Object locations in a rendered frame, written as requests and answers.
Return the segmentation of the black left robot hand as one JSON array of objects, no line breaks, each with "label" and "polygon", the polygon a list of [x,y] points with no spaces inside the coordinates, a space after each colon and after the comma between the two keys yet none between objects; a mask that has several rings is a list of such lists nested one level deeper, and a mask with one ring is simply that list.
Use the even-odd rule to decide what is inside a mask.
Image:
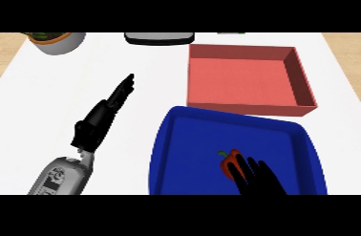
[{"label": "black left robot hand", "polygon": [[133,75],[129,74],[117,84],[110,97],[99,100],[85,118],[76,122],[70,145],[82,151],[92,153],[98,148],[113,124],[116,112],[132,91]]}]

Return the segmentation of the grey plant pot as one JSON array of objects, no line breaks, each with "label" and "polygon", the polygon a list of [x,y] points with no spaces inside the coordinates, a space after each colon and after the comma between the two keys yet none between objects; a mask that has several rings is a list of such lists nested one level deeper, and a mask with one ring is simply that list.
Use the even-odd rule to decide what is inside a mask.
[{"label": "grey plant pot", "polygon": [[69,53],[82,43],[85,38],[83,32],[64,32],[51,40],[36,40],[27,37],[29,41],[39,49],[39,51],[48,55],[60,55]]}]

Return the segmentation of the grey and black appliance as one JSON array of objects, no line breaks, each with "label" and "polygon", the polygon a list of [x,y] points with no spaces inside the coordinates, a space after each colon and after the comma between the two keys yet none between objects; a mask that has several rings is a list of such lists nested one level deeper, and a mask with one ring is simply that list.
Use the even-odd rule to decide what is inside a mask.
[{"label": "grey and black appliance", "polygon": [[167,46],[188,44],[194,40],[192,32],[126,32],[125,41],[135,45]]}]

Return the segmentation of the red cardboard box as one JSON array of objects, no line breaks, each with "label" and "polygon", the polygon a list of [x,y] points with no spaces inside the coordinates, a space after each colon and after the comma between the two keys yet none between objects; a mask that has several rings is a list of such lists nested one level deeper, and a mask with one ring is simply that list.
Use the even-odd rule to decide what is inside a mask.
[{"label": "red cardboard box", "polygon": [[241,115],[307,114],[316,103],[295,49],[189,45],[186,105]]}]

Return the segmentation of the blue tray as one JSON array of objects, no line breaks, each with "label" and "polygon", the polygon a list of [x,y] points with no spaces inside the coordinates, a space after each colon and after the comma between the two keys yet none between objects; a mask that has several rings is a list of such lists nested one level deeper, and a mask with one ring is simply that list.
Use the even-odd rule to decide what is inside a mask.
[{"label": "blue tray", "polygon": [[175,107],[163,118],[150,156],[151,195],[235,195],[217,152],[238,150],[272,169],[290,195],[326,193],[303,127],[288,121]]}]

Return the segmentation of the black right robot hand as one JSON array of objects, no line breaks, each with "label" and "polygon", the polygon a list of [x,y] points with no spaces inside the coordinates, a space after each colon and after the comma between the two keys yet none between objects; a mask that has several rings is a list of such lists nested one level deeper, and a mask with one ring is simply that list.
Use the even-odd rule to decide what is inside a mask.
[{"label": "black right robot hand", "polygon": [[284,196],[285,192],[278,178],[263,161],[237,156],[238,166],[244,174],[239,175],[232,164],[228,165],[234,183],[242,196]]}]

